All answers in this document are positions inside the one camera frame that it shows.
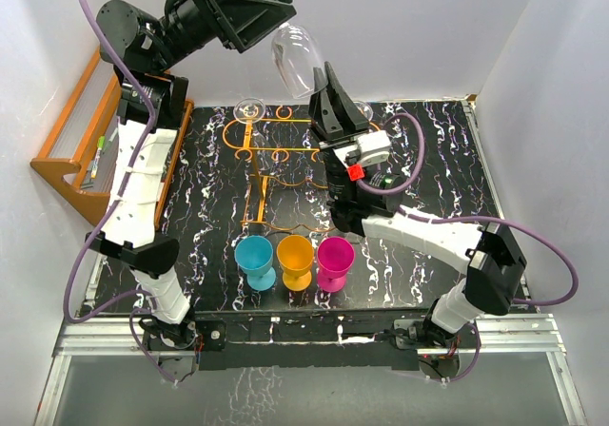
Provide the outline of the clear wine glass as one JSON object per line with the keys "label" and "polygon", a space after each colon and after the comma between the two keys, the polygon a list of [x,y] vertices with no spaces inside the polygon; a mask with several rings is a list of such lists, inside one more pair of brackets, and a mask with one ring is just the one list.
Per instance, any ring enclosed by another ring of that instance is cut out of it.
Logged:
{"label": "clear wine glass", "polygon": [[362,115],[366,118],[368,122],[371,122],[374,117],[374,111],[371,105],[364,101],[355,101],[354,102],[357,109],[362,113]]}
{"label": "clear wine glass", "polygon": [[265,117],[266,105],[258,98],[245,98],[233,108],[233,116],[237,122],[257,131],[257,124]]}
{"label": "clear wine glass", "polygon": [[327,84],[318,43],[302,25],[282,23],[272,37],[271,51],[280,77],[293,98],[308,98]]}

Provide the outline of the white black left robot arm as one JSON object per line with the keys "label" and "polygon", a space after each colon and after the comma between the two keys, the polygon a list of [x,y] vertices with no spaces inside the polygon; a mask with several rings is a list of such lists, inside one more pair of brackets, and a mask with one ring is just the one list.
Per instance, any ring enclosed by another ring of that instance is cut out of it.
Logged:
{"label": "white black left robot arm", "polygon": [[155,17],[111,0],[92,15],[101,56],[112,63],[121,96],[108,210],[86,244],[129,268],[149,304],[142,326],[167,346],[185,349],[198,338],[175,271],[179,243],[154,223],[188,87],[171,69],[213,40],[245,52],[295,13],[293,0],[166,0],[163,15]]}

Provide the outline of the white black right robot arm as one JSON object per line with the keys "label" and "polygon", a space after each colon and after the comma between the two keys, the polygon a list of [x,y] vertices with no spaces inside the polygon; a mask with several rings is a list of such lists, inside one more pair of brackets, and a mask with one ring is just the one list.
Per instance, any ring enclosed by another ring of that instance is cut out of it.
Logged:
{"label": "white black right robot arm", "polygon": [[448,347],[478,316],[506,315],[526,266],[509,226],[483,217],[443,222],[403,206],[403,193],[414,179],[377,168],[391,153],[386,132],[371,128],[329,63],[314,67],[312,78],[309,130],[323,158],[334,225],[422,252],[462,274],[423,319],[397,332],[399,340]]}

